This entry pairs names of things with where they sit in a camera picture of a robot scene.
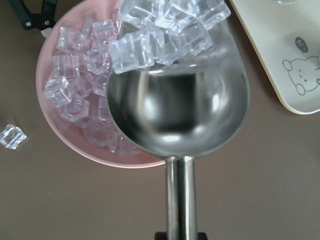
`stainless steel scoop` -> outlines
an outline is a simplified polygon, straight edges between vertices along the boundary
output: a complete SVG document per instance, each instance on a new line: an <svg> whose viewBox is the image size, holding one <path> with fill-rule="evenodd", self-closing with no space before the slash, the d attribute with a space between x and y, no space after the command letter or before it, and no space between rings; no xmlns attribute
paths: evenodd
<svg viewBox="0 0 320 240"><path fill-rule="evenodd" d="M227 22L211 35L214 46L197 57L112 73L107 83L109 111L119 130L166 161L169 240L198 238L194 160L230 140L249 107L247 75Z"/></svg>

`metal handle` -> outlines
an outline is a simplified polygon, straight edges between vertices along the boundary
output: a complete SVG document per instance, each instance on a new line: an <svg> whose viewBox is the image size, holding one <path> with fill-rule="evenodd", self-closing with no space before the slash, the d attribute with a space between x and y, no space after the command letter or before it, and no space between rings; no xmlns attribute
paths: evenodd
<svg viewBox="0 0 320 240"><path fill-rule="evenodd" d="M169 157L166 183L168 240L197 240L194 159Z"/></svg>

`pile of ice cubes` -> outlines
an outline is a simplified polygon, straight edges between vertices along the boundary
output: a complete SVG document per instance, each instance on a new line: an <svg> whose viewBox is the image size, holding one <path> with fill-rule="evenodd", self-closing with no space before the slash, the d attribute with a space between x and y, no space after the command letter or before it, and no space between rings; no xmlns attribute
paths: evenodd
<svg viewBox="0 0 320 240"><path fill-rule="evenodd" d="M209 30L230 15L224 0L121 0L117 20L86 17L82 31L60 27L52 75L43 94L60 116L82 128L87 141L129 156L134 145L113 125L106 102L111 67L130 70L170 65L197 56L214 42ZM139 30L117 40L121 22Z"/></svg>
<svg viewBox="0 0 320 240"><path fill-rule="evenodd" d="M120 19L140 30L109 45L115 73L171 65L209 49L209 34L231 14L224 0L121 0Z"/></svg>
<svg viewBox="0 0 320 240"><path fill-rule="evenodd" d="M61 26L52 56L52 75L43 94L61 117L82 129L88 143L119 157L130 156L135 146L113 125L106 102L111 66L109 43L117 39L120 20L96 21L86 17L82 31Z"/></svg>

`brown table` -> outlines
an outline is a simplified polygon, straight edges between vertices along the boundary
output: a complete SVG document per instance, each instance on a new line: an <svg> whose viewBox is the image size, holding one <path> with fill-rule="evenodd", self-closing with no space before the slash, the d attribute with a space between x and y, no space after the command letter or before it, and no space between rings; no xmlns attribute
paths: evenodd
<svg viewBox="0 0 320 240"><path fill-rule="evenodd" d="M56 19L78 2L59 1ZM320 114L281 105L233 10L228 21L251 106L240 133L195 164L198 230L210 240L319 240ZM45 39L22 29L7 1L0 30L0 130L13 124L28 136L16 150L0 146L0 239L152 240L165 231L165 166L105 166L65 145L36 94Z"/></svg>

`bowl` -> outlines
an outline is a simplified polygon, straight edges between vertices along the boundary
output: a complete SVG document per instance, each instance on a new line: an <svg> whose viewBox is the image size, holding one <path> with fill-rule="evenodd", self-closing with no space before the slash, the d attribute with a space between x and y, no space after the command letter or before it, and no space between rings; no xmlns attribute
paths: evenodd
<svg viewBox="0 0 320 240"><path fill-rule="evenodd" d="M45 40L36 66L36 92L43 115L55 132L55 134L71 149L82 156L95 162L118 168L139 169L149 168L165 164L138 148L134 150L133 155L119 157L105 147L97 147L87 142L82 133L82 129L77 127L67 119L60 117L59 110L43 95L45 85L52 77L52 60L53 55L62 52L56 49L59 38L60 27L81 31L85 18L91 17L97 21L117 18L120 0L85 0L70 11L68 11L54 26L51 34Z"/></svg>

